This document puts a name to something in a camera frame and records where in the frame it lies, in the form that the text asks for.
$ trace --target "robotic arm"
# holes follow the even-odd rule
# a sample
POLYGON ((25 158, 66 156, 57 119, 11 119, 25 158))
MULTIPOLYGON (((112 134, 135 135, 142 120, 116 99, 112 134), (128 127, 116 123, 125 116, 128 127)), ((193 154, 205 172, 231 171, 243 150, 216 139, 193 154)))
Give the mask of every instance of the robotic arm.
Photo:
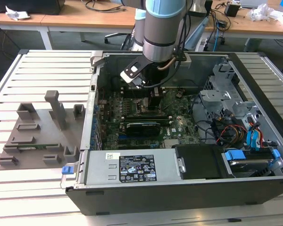
POLYGON ((121 72, 121 77, 137 88, 158 87, 167 77, 169 66, 176 61, 174 48, 178 27, 193 0, 112 1, 146 10, 143 55, 131 62, 121 72))

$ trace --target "motherboard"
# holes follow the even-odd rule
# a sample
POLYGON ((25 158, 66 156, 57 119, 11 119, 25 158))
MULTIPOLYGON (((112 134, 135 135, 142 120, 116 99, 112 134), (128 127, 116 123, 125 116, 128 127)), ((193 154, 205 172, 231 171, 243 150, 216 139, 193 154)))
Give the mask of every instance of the motherboard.
POLYGON ((166 89, 156 109, 147 109, 147 98, 123 91, 99 93, 103 150, 171 148, 200 142, 191 118, 191 95, 183 89, 166 89))

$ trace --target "computer case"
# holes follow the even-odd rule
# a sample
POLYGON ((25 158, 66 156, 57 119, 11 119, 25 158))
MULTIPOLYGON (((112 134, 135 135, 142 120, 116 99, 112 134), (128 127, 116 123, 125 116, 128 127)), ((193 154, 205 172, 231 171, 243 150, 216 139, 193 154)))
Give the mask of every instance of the computer case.
POLYGON ((15 11, 58 15, 65 0, 0 0, 0 13, 6 12, 5 6, 15 11))

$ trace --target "warning label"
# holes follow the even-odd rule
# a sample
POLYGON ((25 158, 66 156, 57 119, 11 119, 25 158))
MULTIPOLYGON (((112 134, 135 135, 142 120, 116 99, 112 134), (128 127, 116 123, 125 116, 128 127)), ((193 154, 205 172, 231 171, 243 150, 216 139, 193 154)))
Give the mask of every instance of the warning label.
POLYGON ((119 157, 119 181, 157 181, 153 155, 131 155, 119 157))

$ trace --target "green circuit board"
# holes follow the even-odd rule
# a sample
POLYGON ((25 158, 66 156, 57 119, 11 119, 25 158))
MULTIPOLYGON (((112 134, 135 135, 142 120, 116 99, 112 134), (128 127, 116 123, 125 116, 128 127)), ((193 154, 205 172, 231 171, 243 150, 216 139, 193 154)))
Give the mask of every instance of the green circuit board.
POLYGON ((103 150, 170 148, 174 144, 199 143, 200 137, 189 114, 191 100, 189 96, 179 95, 179 90, 166 90, 158 109, 148 111, 143 105, 144 99, 123 98, 119 92, 113 92, 104 104, 101 104, 103 125, 103 150), (126 116, 162 116, 168 117, 168 124, 160 127, 155 137, 130 137, 126 135, 124 118, 126 116))

